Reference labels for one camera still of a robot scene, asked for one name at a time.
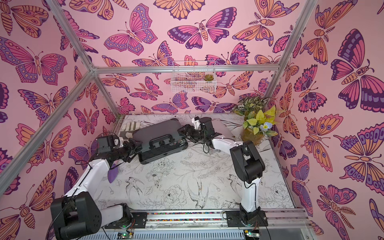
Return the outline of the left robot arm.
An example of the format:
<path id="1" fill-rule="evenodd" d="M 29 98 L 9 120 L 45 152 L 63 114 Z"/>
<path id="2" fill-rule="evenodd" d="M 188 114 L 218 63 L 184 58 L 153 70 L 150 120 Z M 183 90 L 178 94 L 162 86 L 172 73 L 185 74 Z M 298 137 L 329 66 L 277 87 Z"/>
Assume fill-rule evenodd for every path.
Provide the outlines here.
<path id="1" fill-rule="evenodd" d="M 120 142 L 114 136 L 98 138 L 99 148 L 88 162 L 88 167 L 75 185 L 50 207 L 52 226 L 58 240 L 78 240 L 96 234 L 112 224 L 119 228 L 132 226 L 134 218 L 127 204 L 99 209 L 94 195 L 104 175 L 117 160 L 129 163 L 142 149 L 142 142 L 130 138 Z"/>

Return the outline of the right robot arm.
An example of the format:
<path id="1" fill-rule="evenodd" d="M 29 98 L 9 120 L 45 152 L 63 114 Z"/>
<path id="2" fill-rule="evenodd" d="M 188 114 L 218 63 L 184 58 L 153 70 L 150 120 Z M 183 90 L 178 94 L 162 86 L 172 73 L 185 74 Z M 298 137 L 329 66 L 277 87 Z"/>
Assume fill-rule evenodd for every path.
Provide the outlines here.
<path id="1" fill-rule="evenodd" d="M 245 226 L 267 227 L 265 211 L 259 206 L 259 184 L 266 169 L 256 146 L 251 141 L 237 142 L 216 133 L 208 124 L 198 128 L 185 125 L 178 129 L 179 135 L 193 143 L 202 144 L 210 149 L 227 153 L 231 156 L 237 177 L 243 182 L 240 203 L 240 218 Z"/>

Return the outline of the large black poker case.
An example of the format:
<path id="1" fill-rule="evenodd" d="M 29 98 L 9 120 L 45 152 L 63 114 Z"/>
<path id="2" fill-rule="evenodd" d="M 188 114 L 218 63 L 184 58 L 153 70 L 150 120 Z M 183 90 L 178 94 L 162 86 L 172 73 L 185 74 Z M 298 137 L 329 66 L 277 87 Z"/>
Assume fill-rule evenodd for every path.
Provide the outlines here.
<path id="1" fill-rule="evenodd" d="M 179 120 L 173 118 L 136 130 L 133 139 L 142 143 L 141 151 L 138 153 L 140 163 L 146 165 L 186 150 L 188 142 L 178 132 L 181 127 Z"/>

